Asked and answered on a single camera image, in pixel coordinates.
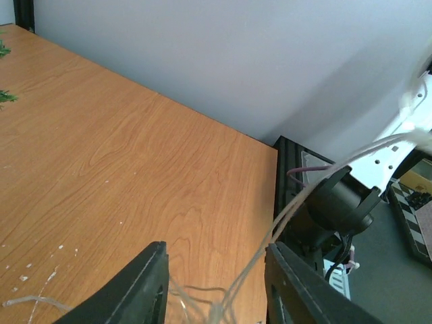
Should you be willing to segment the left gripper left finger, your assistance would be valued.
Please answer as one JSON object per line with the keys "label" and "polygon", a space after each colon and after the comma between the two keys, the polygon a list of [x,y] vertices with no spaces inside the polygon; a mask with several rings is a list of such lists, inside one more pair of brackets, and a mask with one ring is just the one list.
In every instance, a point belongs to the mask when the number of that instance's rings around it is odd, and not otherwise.
{"label": "left gripper left finger", "polygon": [[165,242],[151,242],[90,298],[57,323],[164,323],[169,286]]}

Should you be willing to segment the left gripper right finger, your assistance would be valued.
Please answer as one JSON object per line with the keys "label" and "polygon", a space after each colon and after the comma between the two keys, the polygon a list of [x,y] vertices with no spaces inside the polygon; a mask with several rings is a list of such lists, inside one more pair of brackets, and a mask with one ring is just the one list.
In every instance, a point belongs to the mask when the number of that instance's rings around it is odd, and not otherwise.
{"label": "left gripper right finger", "polygon": [[268,323],[380,323],[334,290],[285,244],[266,247]]}

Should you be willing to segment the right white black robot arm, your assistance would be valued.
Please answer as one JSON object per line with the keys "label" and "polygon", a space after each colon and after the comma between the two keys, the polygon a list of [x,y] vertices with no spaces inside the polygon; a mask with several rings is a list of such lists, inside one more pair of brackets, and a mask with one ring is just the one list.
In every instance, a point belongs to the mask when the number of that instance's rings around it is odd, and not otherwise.
{"label": "right white black robot arm", "polygon": [[390,125],[372,144],[327,167],[307,186],[309,194],[290,227],[297,241],[315,250],[334,233],[353,237],[365,231],[373,221],[370,212],[414,148],[431,151],[430,50],[414,68]]}

